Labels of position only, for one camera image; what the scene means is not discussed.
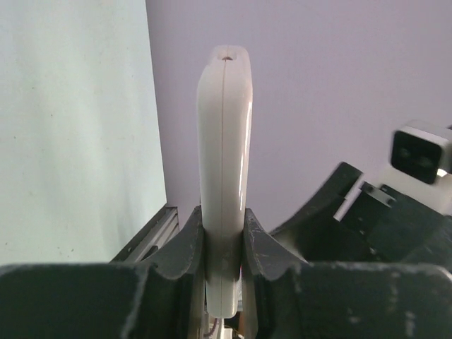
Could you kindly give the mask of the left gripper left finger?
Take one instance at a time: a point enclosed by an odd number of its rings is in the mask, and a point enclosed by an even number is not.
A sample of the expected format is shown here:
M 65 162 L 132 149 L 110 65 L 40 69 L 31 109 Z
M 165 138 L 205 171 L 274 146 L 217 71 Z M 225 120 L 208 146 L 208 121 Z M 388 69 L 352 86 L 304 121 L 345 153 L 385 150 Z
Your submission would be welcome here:
M 138 287 L 124 338 L 202 338 L 205 236 L 201 207 L 161 249 L 137 263 Z

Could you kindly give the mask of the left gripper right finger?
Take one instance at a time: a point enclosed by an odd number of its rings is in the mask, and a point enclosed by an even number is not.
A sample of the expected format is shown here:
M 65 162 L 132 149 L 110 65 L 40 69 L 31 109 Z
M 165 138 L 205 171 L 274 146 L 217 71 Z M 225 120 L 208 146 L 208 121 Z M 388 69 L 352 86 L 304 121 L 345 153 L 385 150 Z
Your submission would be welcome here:
M 293 269 L 302 261 L 261 226 L 247 208 L 242 250 L 246 338 L 303 338 Z

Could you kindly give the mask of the white remote control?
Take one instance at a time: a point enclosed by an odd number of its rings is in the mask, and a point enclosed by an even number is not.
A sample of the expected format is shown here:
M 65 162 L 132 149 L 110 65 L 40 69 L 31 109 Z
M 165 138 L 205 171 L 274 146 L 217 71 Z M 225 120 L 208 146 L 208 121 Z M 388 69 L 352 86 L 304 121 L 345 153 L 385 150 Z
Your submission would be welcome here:
M 196 109 L 206 304 L 212 317 L 229 319 L 238 308 L 253 110 L 245 48 L 214 48 L 198 82 Z

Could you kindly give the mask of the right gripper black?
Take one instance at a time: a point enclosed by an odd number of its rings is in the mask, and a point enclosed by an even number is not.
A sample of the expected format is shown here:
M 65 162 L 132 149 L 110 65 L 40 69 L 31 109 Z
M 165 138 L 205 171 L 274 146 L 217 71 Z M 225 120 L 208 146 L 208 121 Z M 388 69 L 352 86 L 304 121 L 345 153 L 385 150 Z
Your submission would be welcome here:
M 336 212 L 362 172 L 340 162 L 314 195 L 270 235 L 299 258 L 311 260 Z M 338 223 L 337 261 L 451 264 L 451 217 L 387 185 L 360 187 Z

